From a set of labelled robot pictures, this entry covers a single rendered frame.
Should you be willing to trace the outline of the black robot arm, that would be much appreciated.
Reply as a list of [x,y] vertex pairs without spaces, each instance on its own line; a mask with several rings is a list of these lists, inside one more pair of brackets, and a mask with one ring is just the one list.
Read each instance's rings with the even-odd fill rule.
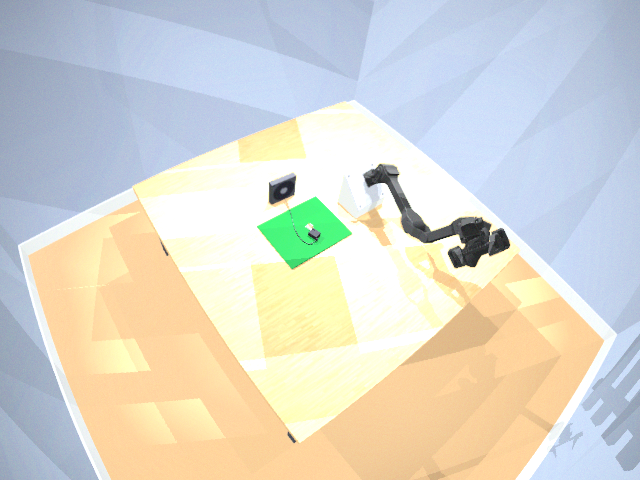
[[[412,206],[398,181],[400,172],[394,164],[380,163],[377,168],[369,169],[363,174],[367,187],[379,183],[385,183],[388,186],[401,214],[400,223],[403,231],[424,244],[434,243],[435,241],[458,235],[461,244],[465,244],[464,248],[466,248],[469,247],[469,237],[473,235],[482,236],[482,231],[490,235],[492,225],[490,222],[483,221],[482,217],[468,216],[458,217],[450,225],[431,231],[420,215],[412,210]],[[474,254],[469,254],[465,258],[468,263],[467,266],[474,268],[477,266],[481,256],[475,258]]]

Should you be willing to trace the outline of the green circuit board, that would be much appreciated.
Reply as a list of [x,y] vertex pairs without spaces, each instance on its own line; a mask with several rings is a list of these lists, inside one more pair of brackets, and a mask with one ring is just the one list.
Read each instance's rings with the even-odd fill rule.
[[[352,234],[317,196],[257,227],[291,269]],[[318,241],[308,235],[312,228],[321,233]]]

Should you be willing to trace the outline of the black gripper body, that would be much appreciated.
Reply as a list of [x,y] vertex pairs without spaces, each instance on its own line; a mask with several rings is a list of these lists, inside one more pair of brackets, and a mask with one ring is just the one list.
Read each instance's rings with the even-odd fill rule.
[[[459,266],[457,266],[457,262],[454,258],[454,256],[452,255],[452,250],[458,249],[460,248],[463,252],[463,256],[465,258],[465,256],[469,255],[469,254],[474,254],[475,258],[478,258],[480,256],[483,256],[485,254],[488,253],[488,248],[489,248],[489,237],[488,234],[484,233],[484,231],[482,231],[482,236],[479,235],[473,235],[470,238],[469,242],[469,247],[463,248],[461,249],[460,246],[456,246],[454,248],[449,249],[449,251],[447,252],[449,258],[451,259],[451,263],[453,265],[454,268],[459,268]],[[505,230],[501,227],[495,231],[492,231],[491,234],[495,234],[498,233],[499,237],[506,249],[510,248],[510,241],[506,235]],[[466,260],[466,258],[465,258]]]

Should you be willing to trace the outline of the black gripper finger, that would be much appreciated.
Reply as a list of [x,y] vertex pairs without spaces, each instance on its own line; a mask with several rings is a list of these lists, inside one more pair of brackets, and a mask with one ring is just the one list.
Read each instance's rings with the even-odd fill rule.
[[466,262],[464,256],[463,256],[463,252],[460,248],[452,250],[452,255],[454,256],[456,262],[457,262],[457,266],[459,267],[463,267],[468,265],[468,263]]
[[503,245],[498,233],[491,234],[491,235],[488,235],[488,236],[489,236],[489,241],[490,241],[489,248],[488,248],[488,254],[489,254],[490,257],[494,256],[496,254],[499,254],[500,252],[503,252],[505,250],[505,247],[504,247],[504,245]]

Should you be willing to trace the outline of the black fan cable with plug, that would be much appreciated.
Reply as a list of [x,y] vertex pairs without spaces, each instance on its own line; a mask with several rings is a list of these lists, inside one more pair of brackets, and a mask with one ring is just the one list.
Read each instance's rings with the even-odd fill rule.
[[[316,229],[314,229],[314,228],[312,228],[312,230],[311,230],[310,232],[308,232],[308,235],[309,235],[310,237],[312,237],[313,239],[315,239],[315,241],[318,241],[318,237],[320,236],[320,234],[321,234],[321,233],[320,233],[319,231],[317,231]],[[298,234],[297,234],[297,235],[298,235]],[[299,235],[298,235],[298,237],[299,237]],[[299,238],[300,238],[300,237],[299,237]],[[301,238],[300,238],[300,239],[301,239]],[[302,239],[301,239],[301,240],[302,240]],[[303,241],[303,240],[302,240],[302,241]],[[315,241],[314,241],[314,242],[315,242]],[[305,241],[303,241],[303,242],[305,242]],[[313,242],[313,243],[314,243],[314,242]],[[305,243],[306,243],[306,242],[305,242]],[[306,243],[306,244],[308,244],[308,243]]]

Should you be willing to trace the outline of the black square cooling fan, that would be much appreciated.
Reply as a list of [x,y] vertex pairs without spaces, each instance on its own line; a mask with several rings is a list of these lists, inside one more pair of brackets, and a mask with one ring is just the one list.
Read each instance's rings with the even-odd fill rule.
[[275,204],[295,195],[296,175],[294,172],[269,182],[269,202]]

